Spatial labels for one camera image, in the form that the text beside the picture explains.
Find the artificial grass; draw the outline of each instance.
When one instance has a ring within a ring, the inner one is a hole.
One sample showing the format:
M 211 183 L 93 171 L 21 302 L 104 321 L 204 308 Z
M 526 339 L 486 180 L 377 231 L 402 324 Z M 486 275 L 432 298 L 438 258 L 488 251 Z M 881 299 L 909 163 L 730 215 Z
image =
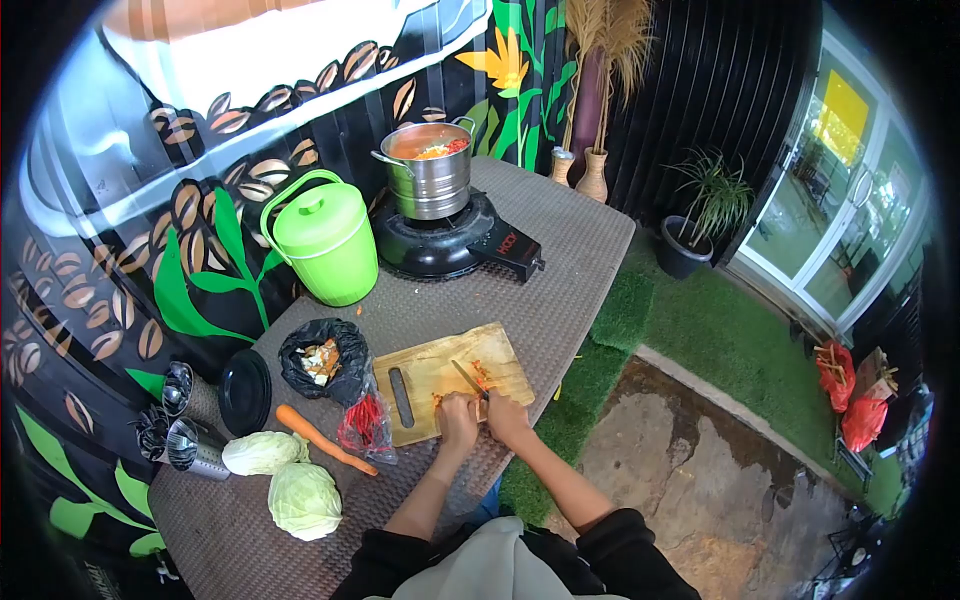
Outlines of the artificial grass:
M 571 465 L 641 343 L 766 419 L 849 490 L 861 489 L 846 463 L 832 462 L 834 415 L 817 383 L 816 365 L 799 343 L 790 341 L 786 323 L 710 269 L 698 269 L 684 281 L 672 279 L 657 266 L 640 235 L 581 346 L 583 358 L 564 376 L 560 400 L 550 403 L 535 426 Z M 876 454 L 868 448 L 864 456 Z M 894 458 L 875 458 L 874 472 L 865 500 L 873 510 L 892 516 L 902 500 L 900 467 Z M 500 497 L 533 524 L 541 524 L 553 506 L 520 461 L 505 471 Z
M 590 337 L 597 344 L 633 353 L 643 341 L 654 298 L 649 278 L 631 272 L 617 274 L 593 325 Z

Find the knife blade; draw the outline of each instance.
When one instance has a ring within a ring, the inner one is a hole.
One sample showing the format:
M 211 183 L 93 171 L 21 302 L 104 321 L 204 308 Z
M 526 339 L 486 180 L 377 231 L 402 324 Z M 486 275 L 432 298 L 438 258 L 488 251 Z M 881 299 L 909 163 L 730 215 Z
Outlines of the knife blade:
M 474 392 L 479 394 L 480 397 L 482 397 L 483 399 L 487 401 L 490 400 L 490 394 L 487 393 L 487 390 L 484 390 L 483 388 L 481 388 L 480 384 L 474 381 L 473 378 L 470 377 L 466 371 L 464 371 L 464 368 L 460 366 L 460 363 L 458 363 L 455 360 L 451 360 L 450 362 L 453 363 L 453 366 L 457 368 L 457 371 L 459 371 L 460 374 L 464 377 L 464 379 L 467 380 L 467 383 L 470 384 L 470 387 L 473 388 Z

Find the table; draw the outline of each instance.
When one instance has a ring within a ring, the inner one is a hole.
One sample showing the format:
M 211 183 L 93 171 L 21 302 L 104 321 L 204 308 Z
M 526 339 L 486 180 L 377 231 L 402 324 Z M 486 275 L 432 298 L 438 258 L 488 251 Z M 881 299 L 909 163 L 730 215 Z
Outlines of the table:
M 500 215 L 543 245 L 546 270 L 526 284 L 499 267 L 444 282 L 422 282 L 380 271 L 357 306 L 330 308 L 295 302 L 257 341 L 270 367 L 273 404 L 292 404 L 329 439 L 342 409 L 307 400 L 280 376 L 276 351 L 308 319 L 340 317 L 358 324 L 376 355 L 500 321 L 536 394 L 528 407 L 540 416 L 587 335 L 635 229 L 633 221 L 554 181 L 479 156 L 471 183 L 487 192 Z M 286 430 L 271 416 L 264 429 Z M 231 475 L 223 482 L 164 466 L 148 502 L 180 574 L 198 600 L 326 598 L 349 572 L 349 558 L 368 528 L 382 526 L 429 467 L 436 440 L 398 450 L 396 467 L 373 478 L 311 450 L 327 468 L 344 503 L 339 529 L 304 542 L 274 526 L 267 509 L 270 477 Z M 512 458 L 485 428 L 453 484 L 438 534 L 458 526 Z

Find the glass door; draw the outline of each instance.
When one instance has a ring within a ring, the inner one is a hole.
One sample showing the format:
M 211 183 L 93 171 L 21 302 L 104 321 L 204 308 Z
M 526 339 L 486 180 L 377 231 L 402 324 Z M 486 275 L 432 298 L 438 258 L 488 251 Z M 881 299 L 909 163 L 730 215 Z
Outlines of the glass door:
M 836 220 L 866 194 L 868 149 L 882 90 L 825 39 L 820 75 L 784 173 L 746 247 L 798 287 L 828 251 Z
M 855 320 L 851 309 L 857 296 L 868 290 L 876 275 L 890 271 L 884 265 L 893 262 L 896 269 L 903 260 L 897 250 L 909 242 L 899 243 L 900 238 L 912 238 L 923 228 L 924 169 L 901 126 L 892 120 L 876 165 L 865 173 L 869 192 L 841 219 L 838 239 L 803 288 L 841 329 Z
M 888 93 L 824 31 L 801 133 L 738 252 L 843 333 L 919 236 L 926 188 Z

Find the bucket handle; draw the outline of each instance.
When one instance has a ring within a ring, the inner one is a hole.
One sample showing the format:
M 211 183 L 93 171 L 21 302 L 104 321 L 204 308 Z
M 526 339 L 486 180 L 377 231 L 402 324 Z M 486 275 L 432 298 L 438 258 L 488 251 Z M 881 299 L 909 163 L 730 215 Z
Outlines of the bucket handle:
M 306 183 L 309 180 L 314 180 L 317 178 L 323 178 L 325 180 L 331 180 L 334 183 L 343 183 L 344 181 L 340 179 L 340 176 L 334 173 L 333 171 L 327 171 L 326 169 L 314 169 L 309 173 L 305 174 L 300 179 L 294 181 L 287 186 L 287 189 L 283 190 L 276 195 L 272 200 L 267 202 L 267 205 L 263 207 L 263 212 L 260 213 L 260 232 L 263 233 L 263 237 L 266 238 L 267 243 L 270 244 L 270 247 L 276 250 L 282 258 L 283 262 L 288 265 L 293 266 L 293 263 L 290 262 L 290 257 L 287 256 L 283 250 L 280 249 L 280 246 L 274 241 L 274 236 L 270 234 L 270 229 L 267 227 L 267 217 L 270 216 L 270 212 L 274 209 L 274 206 L 280 204 L 286 200 L 291 194 L 300 189 L 300 186 Z
M 453 124 L 453 125 L 457 125 L 457 124 L 458 124 L 458 121 L 469 121 L 469 122 L 470 122 L 470 129 L 469 129 L 469 131 L 470 131 L 470 137 L 473 137 L 473 130 L 475 130 L 475 129 L 477 128 L 477 122 L 474 121 L 473 119 L 469 118 L 468 116 L 462 116 L 462 117 L 457 117 L 457 118 L 453 119 L 452 121 L 450 121 L 450 123 Z
M 403 169 L 406 170 L 407 175 L 410 176 L 410 179 L 411 179 L 411 180 L 416 179 L 416 177 L 414 176 L 414 172 L 410 170 L 410 167 L 408 167 L 407 165 L 403 164 L 403 163 L 400 162 L 399 160 L 393 160 L 392 158 L 387 158 L 386 156 L 380 154 L 380 153 L 377 152 L 376 150 L 371 150 L 371 151 L 370 151 L 370 156 L 373 156 L 374 158 L 376 158 L 376 159 L 379 160 L 380 162 L 386 162 L 387 164 L 392 164 L 392 165 L 394 165 L 394 166 L 396 166 L 396 167 L 401 167 L 401 168 L 403 168 Z

